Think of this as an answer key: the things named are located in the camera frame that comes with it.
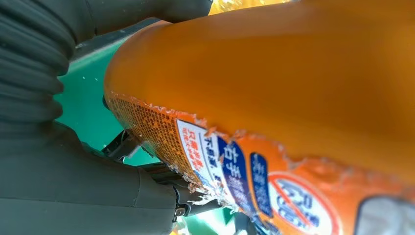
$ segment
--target bottle label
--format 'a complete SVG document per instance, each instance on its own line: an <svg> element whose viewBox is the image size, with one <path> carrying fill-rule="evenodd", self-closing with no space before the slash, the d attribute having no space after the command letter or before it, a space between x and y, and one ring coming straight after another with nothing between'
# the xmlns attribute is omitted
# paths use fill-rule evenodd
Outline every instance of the bottle label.
<svg viewBox="0 0 415 235"><path fill-rule="evenodd" d="M394 216L382 217L385 223L410 218L409 223L415 223L415 216L403 214L415 214L411 204L415 189L392 177L325 157L295 158L283 143L257 133L221 133L196 115L133 97L110 94L107 98L123 126L149 142L160 159L220 202L239 208L262 233L378 231L376 223L365 217L382 214L375 202L396 209ZM388 201L379 200L379 195Z"/></svg>

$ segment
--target green surface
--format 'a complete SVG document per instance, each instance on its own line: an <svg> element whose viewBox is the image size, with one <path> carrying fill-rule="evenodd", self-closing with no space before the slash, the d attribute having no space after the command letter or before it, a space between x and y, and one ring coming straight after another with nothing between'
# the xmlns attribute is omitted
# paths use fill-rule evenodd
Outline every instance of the green surface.
<svg viewBox="0 0 415 235"><path fill-rule="evenodd" d="M122 42L72 62L68 74L59 78L65 91L55 97L64 110L58 121L75 130L81 141L99 150L122 131L121 125L102 104L105 69ZM140 150L125 163L143 165L157 161ZM230 235L225 231L229 219L229 213L214 210L188 217L186 221L194 235Z"/></svg>

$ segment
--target white label section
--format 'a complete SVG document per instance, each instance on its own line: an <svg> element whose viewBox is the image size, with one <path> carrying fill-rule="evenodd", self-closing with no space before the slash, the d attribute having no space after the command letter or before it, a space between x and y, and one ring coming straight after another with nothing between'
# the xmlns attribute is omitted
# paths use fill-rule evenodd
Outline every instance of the white label section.
<svg viewBox="0 0 415 235"><path fill-rule="evenodd" d="M205 136L206 129L181 120L177 120L177 127L193 172L206 188L211 189L218 197L225 198L229 203L234 204L235 201L228 190L219 161L217 135L212 133Z"/></svg>
<svg viewBox="0 0 415 235"><path fill-rule="evenodd" d="M334 218L330 218L322 203L311 192L285 179L269 183L269 189L274 212L287 223L305 234L332 234Z"/></svg>

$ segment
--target yellow object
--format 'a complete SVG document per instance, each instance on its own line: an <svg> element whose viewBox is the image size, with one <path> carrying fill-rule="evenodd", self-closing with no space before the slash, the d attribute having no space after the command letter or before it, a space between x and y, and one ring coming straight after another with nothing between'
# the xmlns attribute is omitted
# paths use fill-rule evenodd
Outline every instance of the yellow object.
<svg viewBox="0 0 415 235"><path fill-rule="evenodd" d="M255 6L286 3L289 1L290 0L213 0L209 15Z"/></svg>
<svg viewBox="0 0 415 235"><path fill-rule="evenodd" d="M365 199L415 200L414 9L303 0L161 22L119 49L105 96L158 157L265 227L351 235Z"/></svg>

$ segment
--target blue label section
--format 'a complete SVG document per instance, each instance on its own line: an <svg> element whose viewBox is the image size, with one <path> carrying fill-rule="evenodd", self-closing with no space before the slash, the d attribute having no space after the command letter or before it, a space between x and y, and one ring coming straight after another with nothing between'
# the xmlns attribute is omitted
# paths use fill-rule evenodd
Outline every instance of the blue label section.
<svg viewBox="0 0 415 235"><path fill-rule="evenodd" d="M272 218L268 191L268 165L265 158L259 153L251 153L251 173L256 203L264 214Z"/></svg>
<svg viewBox="0 0 415 235"><path fill-rule="evenodd" d="M222 169L228 188L238 206L253 218L256 213L249 192L242 150L235 142L227 144L220 137L218 137L218 145L219 154L223 156Z"/></svg>

